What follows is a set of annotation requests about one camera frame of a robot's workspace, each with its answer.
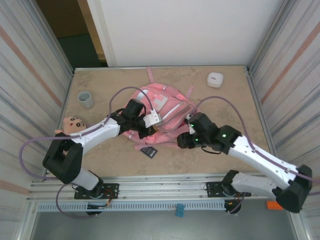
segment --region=black card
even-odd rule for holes
[[[154,149],[152,146],[147,146],[140,149],[141,152],[143,152],[145,155],[147,155],[149,158],[153,158],[156,153],[158,152],[156,149]]]

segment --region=small white box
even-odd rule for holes
[[[218,72],[211,72],[208,75],[206,83],[209,87],[220,88],[224,83],[224,75]]]

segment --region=beige tabletop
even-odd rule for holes
[[[157,83],[171,85],[185,94],[191,85],[195,88],[190,99],[198,103],[201,99],[216,95],[230,100],[242,114],[252,141],[268,150],[253,97],[242,66],[196,66],[152,68]],[[221,88],[207,85],[211,72],[224,75]],[[149,83],[147,70],[101,68],[76,71],[73,77],[65,116],[78,117],[86,123],[97,123],[108,113],[109,100],[118,90],[127,87],[141,87]],[[89,91],[94,98],[94,106],[84,109],[77,102],[81,91]],[[123,108],[135,90],[121,92],[113,101],[112,111]],[[233,109],[220,99],[210,99],[200,106],[218,127],[230,125],[243,131],[239,118]],[[106,140],[88,151],[82,159],[82,166],[100,177],[108,176],[146,176],[168,174],[226,173],[229,170],[242,172],[256,171],[251,166],[234,157],[220,154],[212,155],[196,149],[175,149],[156,146],[158,150],[150,159],[136,151],[134,145],[120,135]]]

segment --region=pink backpack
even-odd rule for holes
[[[189,126],[184,120],[196,106],[196,104],[188,99],[194,87],[191,86],[186,96],[184,96],[172,86],[155,83],[149,66],[147,67],[147,73],[151,84],[142,86],[140,89],[149,97],[153,108],[160,114],[162,122],[159,125],[154,126],[157,130],[155,134],[143,139],[139,138],[138,132],[136,131],[130,130],[123,134],[132,141],[139,143],[139,145],[134,147],[136,150],[157,144],[178,148],[176,138],[180,134],[189,131]],[[136,91],[131,98],[142,102],[146,107],[146,114],[150,113],[150,105],[146,97],[140,91]]]

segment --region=gray cup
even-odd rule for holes
[[[80,92],[77,99],[85,109],[89,109],[95,104],[91,93],[88,91]]]

